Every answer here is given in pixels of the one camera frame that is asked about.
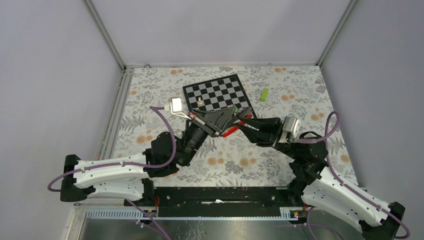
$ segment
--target metal beam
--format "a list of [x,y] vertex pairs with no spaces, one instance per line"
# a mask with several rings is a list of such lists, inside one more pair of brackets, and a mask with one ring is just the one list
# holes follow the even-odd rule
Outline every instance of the metal beam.
[[335,27],[330,39],[328,40],[327,45],[324,48],[324,51],[321,53],[321,56],[319,56],[319,59],[315,65],[319,67],[323,65],[323,62],[326,59],[330,49],[332,48],[334,42],[339,36],[340,31],[345,26],[346,21],[348,20],[349,16],[351,15],[357,3],[358,3],[358,0],[350,0],[349,4],[347,5],[346,9],[343,12],[343,15],[340,18],[340,21],[338,21],[337,26]]
[[88,13],[90,13],[90,16],[92,17],[94,24],[96,25],[98,31],[100,32],[100,35],[103,37],[104,42],[107,45],[107,48],[109,48],[110,53],[112,54],[113,58],[115,59],[116,64],[118,64],[119,68],[123,71],[125,70],[125,63],[122,60],[121,55],[119,54],[117,47],[115,46],[114,42],[112,41],[111,36],[109,35],[108,31],[106,30],[105,25],[103,24],[102,19],[99,16],[99,13],[97,12],[96,8],[94,7],[94,4],[91,0],[82,0],[84,5],[87,8]]

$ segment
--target orange flower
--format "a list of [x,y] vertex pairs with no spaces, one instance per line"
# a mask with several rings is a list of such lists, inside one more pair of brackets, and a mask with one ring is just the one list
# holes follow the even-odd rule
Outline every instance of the orange flower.
[[209,164],[210,166],[213,166],[217,164],[217,159],[215,157],[209,157],[209,159],[207,160],[207,164]]
[[312,116],[310,116],[310,119],[312,119],[312,120],[314,120],[314,121],[317,121],[317,120],[319,120],[320,118],[318,117],[318,115],[316,115],[316,114],[314,113],[314,114],[312,114]]
[[240,159],[240,165],[242,165],[243,167],[247,167],[249,165],[249,160],[243,157],[242,159]]
[[145,143],[145,141],[146,141],[146,137],[145,137],[145,136],[143,136],[143,135],[138,136],[138,137],[137,137],[137,140],[136,140],[136,142],[137,142],[138,144],[143,144],[143,143]]
[[340,159],[343,163],[348,164],[351,162],[351,158],[347,154],[342,154]]

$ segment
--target green block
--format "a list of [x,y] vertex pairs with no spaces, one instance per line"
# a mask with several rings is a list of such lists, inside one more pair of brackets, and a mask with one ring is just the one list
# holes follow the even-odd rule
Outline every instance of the green block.
[[260,101],[265,102],[265,100],[267,99],[267,95],[268,95],[268,88],[264,88],[262,91],[262,96],[260,96]]

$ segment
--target chessboard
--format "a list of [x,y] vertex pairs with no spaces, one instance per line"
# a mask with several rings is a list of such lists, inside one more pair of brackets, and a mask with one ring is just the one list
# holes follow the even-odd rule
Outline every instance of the chessboard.
[[183,86],[182,89],[189,111],[192,109],[213,111],[234,105],[238,109],[251,107],[252,115],[256,118],[237,74],[194,83]]

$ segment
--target table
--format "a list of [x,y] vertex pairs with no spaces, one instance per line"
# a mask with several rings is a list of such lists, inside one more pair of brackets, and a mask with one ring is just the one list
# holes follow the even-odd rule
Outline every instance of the table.
[[[187,112],[183,86],[232,74],[240,78],[258,118],[295,116],[301,120],[300,133],[323,134],[333,106],[318,66],[136,68],[113,157],[143,152],[157,135],[167,131],[149,106],[163,106],[171,97],[181,97]],[[268,96],[261,102],[264,88],[269,89]],[[185,120],[163,114],[181,136]],[[329,138],[328,151],[336,171],[358,184],[340,129]],[[237,131],[226,138],[208,137],[190,166],[152,180],[156,187],[282,187],[294,178],[291,161],[273,148],[255,146]]]

